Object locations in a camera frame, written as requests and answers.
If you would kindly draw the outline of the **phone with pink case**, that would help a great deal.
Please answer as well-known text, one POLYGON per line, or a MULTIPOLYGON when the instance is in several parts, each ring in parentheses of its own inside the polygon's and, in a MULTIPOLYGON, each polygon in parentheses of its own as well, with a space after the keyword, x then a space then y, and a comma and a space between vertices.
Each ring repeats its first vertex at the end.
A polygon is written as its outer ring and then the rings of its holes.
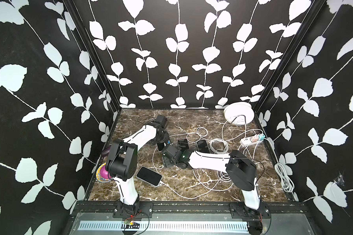
POLYGON ((189 149, 189 143, 187 139, 180 139, 177 141, 178 148, 180 151, 184 152, 189 149))

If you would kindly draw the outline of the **phone with white case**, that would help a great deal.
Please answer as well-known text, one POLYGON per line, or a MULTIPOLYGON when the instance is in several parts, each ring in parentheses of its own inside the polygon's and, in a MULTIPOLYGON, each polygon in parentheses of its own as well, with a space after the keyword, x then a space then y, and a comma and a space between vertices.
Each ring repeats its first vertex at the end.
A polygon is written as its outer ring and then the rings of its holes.
POLYGON ((154 187, 158 187, 162 180, 162 175, 142 166, 136 174, 136 177, 154 187))

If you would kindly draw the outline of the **phone with mint case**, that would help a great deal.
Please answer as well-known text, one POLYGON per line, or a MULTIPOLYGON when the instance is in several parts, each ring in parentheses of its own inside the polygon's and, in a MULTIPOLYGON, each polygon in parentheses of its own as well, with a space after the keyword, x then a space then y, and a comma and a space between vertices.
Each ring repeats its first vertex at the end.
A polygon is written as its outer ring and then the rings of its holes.
POLYGON ((210 149, 206 140, 197 141, 198 152, 210 154, 210 149))

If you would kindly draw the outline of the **phone with blue-grey case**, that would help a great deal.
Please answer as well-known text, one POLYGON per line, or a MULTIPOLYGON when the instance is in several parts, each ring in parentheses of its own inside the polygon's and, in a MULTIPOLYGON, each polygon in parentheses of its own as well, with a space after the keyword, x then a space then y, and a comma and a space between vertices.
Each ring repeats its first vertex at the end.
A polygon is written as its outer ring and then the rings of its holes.
POLYGON ((165 143, 164 142, 160 142, 160 143, 157 143, 157 148, 158 148, 158 151, 162 151, 165 147, 165 143))

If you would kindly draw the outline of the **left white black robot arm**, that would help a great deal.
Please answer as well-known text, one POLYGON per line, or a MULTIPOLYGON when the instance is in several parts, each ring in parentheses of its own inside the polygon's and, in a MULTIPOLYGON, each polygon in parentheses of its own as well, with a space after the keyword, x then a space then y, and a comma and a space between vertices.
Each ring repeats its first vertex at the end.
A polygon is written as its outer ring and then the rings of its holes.
POLYGON ((120 201, 124 205, 134 206, 139 200, 133 180, 137 169, 138 150, 148 142, 160 145, 162 149, 169 140, 169 133, 164 127, 147 124, 131 136, 116 139, 112 143, 105 171, 117 184, 120 201))

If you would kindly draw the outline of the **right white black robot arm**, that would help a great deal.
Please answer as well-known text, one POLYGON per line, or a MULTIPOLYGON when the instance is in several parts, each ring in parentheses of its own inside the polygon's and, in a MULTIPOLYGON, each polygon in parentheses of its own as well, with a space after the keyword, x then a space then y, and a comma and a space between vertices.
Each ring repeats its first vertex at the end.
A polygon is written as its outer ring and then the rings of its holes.
POLYGON ((244 203, 234 210, 249 218, 263 219, 269 216, 256 186, 257 167, 240 151, 210 154, 190 149, 181 151, 172 145, 167 145, 161 153, 166 168, 175 165, 181 169, 210 169, 227 174, 233 185, 239 188, 244 196, 244 203))

